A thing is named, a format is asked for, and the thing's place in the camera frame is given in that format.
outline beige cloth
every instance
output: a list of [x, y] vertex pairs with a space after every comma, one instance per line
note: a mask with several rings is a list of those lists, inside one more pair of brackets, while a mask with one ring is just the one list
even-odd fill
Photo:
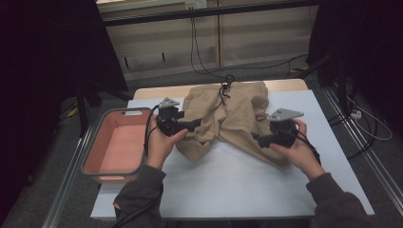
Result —
[[181, 121], [201, 118], [201, 126], [176, 144], [178, 150], [189, 160], [197, 161], [210, 150], [211, 142], [220, 138], [277, 168], [289, 166], [284, 156], [260, 148], [251, 135], [251, 132], [272, 134], [265, 113], [269, 105], [265, 84], [232, 83], [224, 92], [230, 96], [223, 97], [225, 104], [221, 101], [220, 88], [220, 85], [201, 85], [192, 88], [184, 98]]

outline person's hand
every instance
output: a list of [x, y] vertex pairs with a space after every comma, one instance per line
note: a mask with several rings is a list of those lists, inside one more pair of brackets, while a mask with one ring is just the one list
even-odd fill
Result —
[[[298, 135], [304, 138], [303, 135], [306, 136], [307, 132], [306, 124], [298, 119], [293, 119], [293, 121], [298, 126]], [[306, 142], [296, 139], [290, 148], [271, 143], [270, 148], [283, 154], [293, 165], [298, 167], [310, 181], [325, 173], [325, 170], [317, 162], [314, 153]]]
[[[151, 129], [157, 127], [157, 118], [158, 116], [154, 116], [151, 119]], [[160, 128], [155, 128], [149, 136], [148, 157], [145, 163], [154, 168], [162, 169], [163, 163], [171, 153], [174, 144], [182, 140], [187, 132], [188, 130], [184, 129], [177, 134], [168, 137], [164, 135]]]

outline pink plastic tray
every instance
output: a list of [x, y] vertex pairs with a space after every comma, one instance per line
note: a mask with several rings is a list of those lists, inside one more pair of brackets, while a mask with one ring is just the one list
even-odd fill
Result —
[[150, 109], [112, 109], [104, 114], [82, 171], [99, 183], [136, 178], [144, 160], [144, 132]]

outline white table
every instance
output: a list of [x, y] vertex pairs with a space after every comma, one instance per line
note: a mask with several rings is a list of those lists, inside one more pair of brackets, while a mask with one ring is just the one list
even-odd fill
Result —
[[[129, 107], [157, 105], [163, 98], [136, 100]], [[172, 98], [182, 103], [182, 98]], [[374, 214], [350, 164], [310, 90], [269, 93], [268, 113], [283, 107], [305, 113], [308, 138], [322, 166], [342, 189], [355, 194]], [[200, 161], [188, 161], [174, 148], [163, 171], [167, 174], [161, 203], [166, 219], [274, 219], [314, 215], [315, 203], [306, 190], [308, 179], [294, 166], [286, 170], [256, 159], [235, 146], [215, 140]], [[91, 217], [115, 219], [112, 201], [122, 184], [103, 184]]]

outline black curtain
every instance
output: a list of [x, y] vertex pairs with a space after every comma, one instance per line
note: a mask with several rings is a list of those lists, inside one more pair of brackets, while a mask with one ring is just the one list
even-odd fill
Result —
[[340, 61], [356, 89], [380, 109], [398, 131], [403, 129], [399, 71], [403, 58], [403, 2], [358, 0], [319, 7], [307, 63], [327, 53], [334, 58], [317, 70], [319, 83], [330, 86]]
[[82, 82], [92, 96], [87, 81], [127, 88], [91, 0], [0, 0], [0, 74], [2, 224], [46, 155], [60, 103]]

